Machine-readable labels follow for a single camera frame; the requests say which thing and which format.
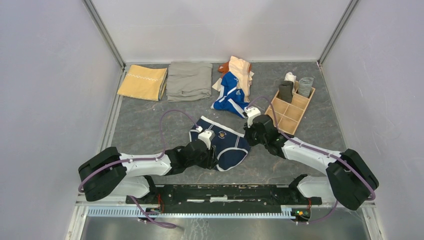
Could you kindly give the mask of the navy blue white-trimmed underwear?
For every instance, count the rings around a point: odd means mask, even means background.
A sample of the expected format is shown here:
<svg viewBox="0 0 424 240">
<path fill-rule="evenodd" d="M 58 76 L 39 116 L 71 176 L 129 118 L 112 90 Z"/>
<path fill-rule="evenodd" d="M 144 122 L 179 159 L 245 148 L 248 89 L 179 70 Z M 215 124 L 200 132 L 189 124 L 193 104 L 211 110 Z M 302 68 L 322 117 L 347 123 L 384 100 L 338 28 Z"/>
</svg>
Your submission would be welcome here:
<svg viewBox="0 0 424 240">
<path fill-rule="evenodd" d="M 215 134 L 211 140 L 213 155 L 212 163 L 207 167 L 208 169 L 219 172 L 229 171 L 238 166 L 251 150 L 251 146 L 242 133 L 205 116 L 201 116 L 196 124 L 203 130 L 211 130 Z"/>
</svg>

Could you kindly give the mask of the olive boxer briefs beige waistband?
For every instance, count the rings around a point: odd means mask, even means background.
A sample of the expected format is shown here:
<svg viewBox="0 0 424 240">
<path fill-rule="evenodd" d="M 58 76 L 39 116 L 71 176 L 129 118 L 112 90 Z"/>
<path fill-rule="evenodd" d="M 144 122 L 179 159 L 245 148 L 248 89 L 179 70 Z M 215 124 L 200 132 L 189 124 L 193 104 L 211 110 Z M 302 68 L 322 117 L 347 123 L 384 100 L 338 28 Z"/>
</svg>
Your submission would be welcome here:
<svg viewBox="0 0 424 240">
<path fill-rule="evenodd" d="M 294 83 L 292 81 L 283 81 L 278 86 L 278 98 L 290 104 L 293 100 L 293 89 Z"/>
</svg>

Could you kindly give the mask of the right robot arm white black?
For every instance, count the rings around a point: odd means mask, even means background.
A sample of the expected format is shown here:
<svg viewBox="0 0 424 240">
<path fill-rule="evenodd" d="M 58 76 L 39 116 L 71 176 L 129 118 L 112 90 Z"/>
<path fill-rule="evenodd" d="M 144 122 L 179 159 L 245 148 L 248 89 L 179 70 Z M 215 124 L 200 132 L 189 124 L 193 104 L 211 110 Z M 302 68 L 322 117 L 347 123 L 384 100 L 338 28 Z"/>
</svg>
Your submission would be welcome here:
<svg viewBox="0 0 424 240">
<path fill-rule="evenodd" d="M 267 114 L 248 118 L 243 129 L 250 146 L 263 145 L 271 155 L 307 165 L 326 176 L 325 180 L 302 177 L 288 191 L 293 203 L 302 204 L 309 197 L 334 197 L 338 203 L 355 211 L 365 201 L 375 199 L 379 180 L 357 151 L 350 148 L 343 152 L 327 150 L 280 133 Z"/>
</svg>

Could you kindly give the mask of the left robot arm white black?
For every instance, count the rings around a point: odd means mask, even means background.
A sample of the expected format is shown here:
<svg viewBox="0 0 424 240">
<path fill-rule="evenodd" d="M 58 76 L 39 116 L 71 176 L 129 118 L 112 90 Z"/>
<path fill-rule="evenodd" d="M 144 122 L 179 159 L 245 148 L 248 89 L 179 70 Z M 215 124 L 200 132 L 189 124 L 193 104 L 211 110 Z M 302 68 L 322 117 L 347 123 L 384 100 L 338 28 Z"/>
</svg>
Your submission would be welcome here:
<svg viewBox="0 0 424 240">
<path fill-rule="evenodd" d="M 151 176 L 178 175 L 190 167 L 212 169 L 218 163 L 215 151 L 214 145 L 202 140 L 152 155 L 120 153 L 111 146 L 78 168 L 78 191 L 88 202 L 115 195 L 133 196 L 151 204 L 157 198 Z"/>
</svg>

